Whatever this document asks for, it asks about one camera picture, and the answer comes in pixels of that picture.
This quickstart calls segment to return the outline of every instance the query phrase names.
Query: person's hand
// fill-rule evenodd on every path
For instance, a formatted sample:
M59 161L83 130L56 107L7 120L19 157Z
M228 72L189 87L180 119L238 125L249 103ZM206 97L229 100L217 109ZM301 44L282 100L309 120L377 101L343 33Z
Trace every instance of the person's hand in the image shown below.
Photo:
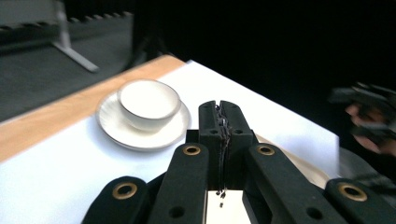
M351 120L355 125L359 126L363 122L386 122L380 110L375 108L370 109L365 114L365 116L362 117L359 114L360 109L361 105L350 105L346 108L346 112L351 116ZM372 150L373 152L380 154L390 154L396 157L396 140L386 139L383 144L378 146L364 136L354 135L354 137L359 144L369 150Z

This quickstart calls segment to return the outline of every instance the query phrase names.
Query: gray carpet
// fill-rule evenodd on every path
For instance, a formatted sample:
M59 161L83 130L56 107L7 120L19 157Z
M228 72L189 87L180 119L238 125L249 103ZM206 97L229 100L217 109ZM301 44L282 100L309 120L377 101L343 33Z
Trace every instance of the gray carpet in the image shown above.
M56 25L0 31L0 121L46 105L123 70L133 16L69 24L72 48L96 64L91 73L51 45Z

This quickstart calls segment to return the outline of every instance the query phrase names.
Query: cup rim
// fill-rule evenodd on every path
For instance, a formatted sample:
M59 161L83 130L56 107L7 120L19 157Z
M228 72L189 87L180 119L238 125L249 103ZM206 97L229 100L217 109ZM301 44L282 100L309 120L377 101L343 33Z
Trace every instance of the cup rim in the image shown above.
M130 86L131 84L133 84L133 83L135 83L135 82L141 82L141 81L146 81L146 82L152 82L152 83L160 84L160 85L162 85L162 86L165 86L167 89L169 89L169 90L176 96L176 98L177 98L177 103L176 103L176 105L174 106L174 108L173 108L172 110L170 110L168 113L166 113L166 115L161 116L161 117L158 117L158 118L144 117L144 116L142 116L142 115L136 114L136 113L134 113L133 111L131 111L131 110L128 108L128 106L125 106L125 104L122 102L122 99L121 99L122 97L121 97L121 95L122 95L122 92L123 92L128 86ZM169 85L167 85L167 84L165 84L165 83L163 83L163 82L161 82L161 81L158 81L158 80L156 80L156 79L149 79L149 78L139 78L139 79L135 79L135 80L132 80L132 81L128 81L128 82L126 82L125 84L123 84L123 85L119 88L119 90L117 91L117 100L118 100L120 106L122 107L122 109L126 110L129 114L131 114L131 115L133 115L133 116L136 116L136 117L138 117L138 118L140 118L140 119L160 120L160 119L172 118L172 117L177 113L177 111L180 110L180 108L181 108L180 96L178 95L177 91L175 91L175 89L173 89L172 87L170 87Z

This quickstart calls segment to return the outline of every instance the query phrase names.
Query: table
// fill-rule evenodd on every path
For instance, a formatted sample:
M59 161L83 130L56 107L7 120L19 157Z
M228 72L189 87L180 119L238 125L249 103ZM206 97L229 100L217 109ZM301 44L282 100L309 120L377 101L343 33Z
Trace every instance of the table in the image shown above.
M109 140L94 118L105 96L142 77L179 93L191 112L190 128L198 128L198 105L227 100L241 107L263 140L337 177L335 134L198 63L162 56L0 124L0 210L6 214L1 223L80 222L110 180L134 175L150 181L166 171L175 146L153 153L127 150Z

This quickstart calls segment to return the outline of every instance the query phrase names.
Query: white saucer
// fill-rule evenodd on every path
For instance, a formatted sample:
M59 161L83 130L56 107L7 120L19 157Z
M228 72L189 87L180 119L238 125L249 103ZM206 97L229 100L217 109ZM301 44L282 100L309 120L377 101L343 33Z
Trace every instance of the white saucer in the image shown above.
M105 133L123 147L138 151L155 151L174 144L190 127L189 109L181 103L172 120L157 132L145 132L129 125L113 92L99 105L96 118Z

